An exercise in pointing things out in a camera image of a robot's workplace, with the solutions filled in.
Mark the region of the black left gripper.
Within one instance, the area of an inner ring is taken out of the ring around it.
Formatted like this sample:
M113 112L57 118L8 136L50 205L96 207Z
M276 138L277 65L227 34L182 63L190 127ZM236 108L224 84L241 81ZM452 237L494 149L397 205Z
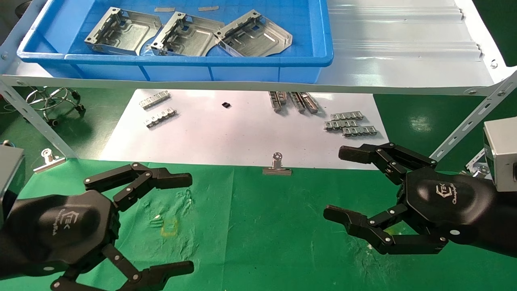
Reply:
M64 272L52 291L101 291L78 283L81 273L105 258L127 278L119 291L162 291L174 276L194 272L190 260L151 266L138 271L114 247L120 228L119 213L128 210L154 188L192 186L190 173L148 168L135 162L84 180L80 195L47 195L18 199L1 227L1 279L49 276ZM112 201L101 193L125 186Z

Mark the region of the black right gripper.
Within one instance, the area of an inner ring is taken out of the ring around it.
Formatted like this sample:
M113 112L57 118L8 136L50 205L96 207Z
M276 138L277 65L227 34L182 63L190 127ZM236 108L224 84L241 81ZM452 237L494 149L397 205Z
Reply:
M323 211L325 219L342 224L347 234L366 240L380 254L437 254L448 240L463 245L497 244L494 208L498 193L491 181L438 173L433 170L437 161L394 143L342 146L338 158L373 164L393 184L402 184L400 203L372 218L331 205ZM402 220L418 234L386 232Z

